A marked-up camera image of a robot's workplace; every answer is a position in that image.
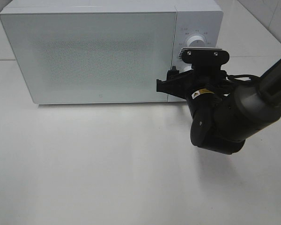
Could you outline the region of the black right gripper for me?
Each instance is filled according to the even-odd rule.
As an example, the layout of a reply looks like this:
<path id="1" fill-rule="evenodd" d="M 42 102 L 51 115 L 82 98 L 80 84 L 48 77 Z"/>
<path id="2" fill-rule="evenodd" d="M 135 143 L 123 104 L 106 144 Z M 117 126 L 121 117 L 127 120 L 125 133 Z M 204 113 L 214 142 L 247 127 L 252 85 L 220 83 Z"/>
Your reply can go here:
<path id="1" fill-rule="evenodd" d="M 216 64 L 195 64 L 182 71 L 172 66 L 166 80 L 156 80 L 156 91 L 184 98 L 190 112 L 212 113 L 227 93 L 227 72 Z"/>

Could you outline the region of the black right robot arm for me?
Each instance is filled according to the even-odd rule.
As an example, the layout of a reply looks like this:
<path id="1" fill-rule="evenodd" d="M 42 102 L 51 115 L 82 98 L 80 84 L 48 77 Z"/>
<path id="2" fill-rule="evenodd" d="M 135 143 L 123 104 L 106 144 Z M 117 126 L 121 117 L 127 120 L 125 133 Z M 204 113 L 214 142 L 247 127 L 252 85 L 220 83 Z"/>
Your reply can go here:
<path id="1" fill-rule="evenodd" d="M 262 76 L 229 75 L 221 48 L 184 47 L 179 58 L 191 69 L 172 67 L 156 90 L 187 101 L 194 146 L 231 155 L 245 140 L 281 117 L 281 59 Z"/>

